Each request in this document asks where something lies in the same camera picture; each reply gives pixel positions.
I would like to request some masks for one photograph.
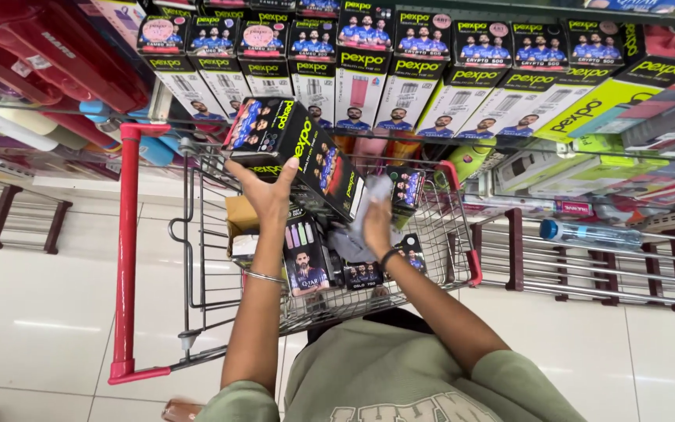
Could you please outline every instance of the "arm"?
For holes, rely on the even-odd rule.
[[[225,165],[239,179],[244,195],[259,216],[259,241],[251,271],[280,277],[288,194],[298,159],[289,159],[273,184],[259,180],[254,172],[233,161]],[[220,389],[236,381],[253,381],[275,395],[280,288],[280,283],[248,278],[223,361]]]
[[[391,203],[373,202],[364,220],[366,244],[379,259],[392,249],[389,243]],[[399,254],[389,258],[386,271],[468,373],[485,355],[510,350],[504,341],[470,309],[419,273]]]

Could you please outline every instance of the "red cart handle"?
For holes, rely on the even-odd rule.
[[[113,362],[110,385],[167,376],[171,367],[134,369],[134,282],[137,257],[137,172],[139,140],[158,137],[171,125],[122,123],[124,141],[121,156],[121,202],[118,215],[118,274],[116,277],[116,326],[113,334]]]

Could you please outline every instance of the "black wristband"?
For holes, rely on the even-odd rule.
[[[389,261],[389,258],[391,258],[392,255],[394,255],[394,254],[398,254],[398,255],[399,255],[399,254],[400,254],[400,251],[398,251],[397,249],[390,249],[390,250],[385,254],[385,256],[382,257],[382,261],[380,262],[380,268],[382,269],[382,272],[386,272],[386,271],[387,271],[387,269],[385,268],[385,266],[387,265],[387,261]]]

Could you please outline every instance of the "forearm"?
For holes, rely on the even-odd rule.
[[[476,314],[419,273],[401,256],[395,254],[390,257],[386,270],[447,346],[457,363],[468,373],[486,354],[495,350],[509,350],[507,344]]]
[[[262,228],[251,272],[280,277],[284,232],[285,222]],[[234,381],[247,380],[275,395],[280,286],[252,275],[247,278],[223,361],[221,389]]]

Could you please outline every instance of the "metal cart basket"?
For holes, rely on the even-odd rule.
[[[194,340],[206,330],[232,324],[233,318],[215,318],[216,310],[239,305],[245,288],[245,275],[237,272],[235,287],[222,285],[222,276],[208,273],[211,261],[227,261],[221,257],[227,245],[224,199],[239,195],[241,187],[223,168],[220,145],[182,139],[180,152],[184,159],[184,216],[169,223],[169,234],[180,242],[184,251],[184,329],[179,334],[184,356],[165,367],[136,370],[134,368],[134,290],[136,264],[137,170],[140,136],[159,136],[171,130],[169,125],[125,123],[121,125],[124,140],[121,169],[121,213],[119,217],[118,279],[116,289],[116,330],[109,384],[120,384],[156,376],[221,358],[227,346],[192,354]],[[366,160],[356,156],[359,171],[381,173],[386,161]],[[418,235],[426,262],[427,277],[446,291],[481,282],[479,258],[473,248],[459,192],[455,168],[448,162],[405,160],[428,168],[418,211],[404,228],[405,233]],[[193,218],[199,219],[194,230]],[[183,235],[175,234],[181,228]],[[198,256],[194,256],[195,247]],[[383,288],[346,291],[335,288],[302,297],[291,297],[284,291],[280,298],[280,335],[310,330],[358,318],[373,312],[407,303],[404,293],[394,281]],[[200,327],[190,327],[190,312],[201,312]]]

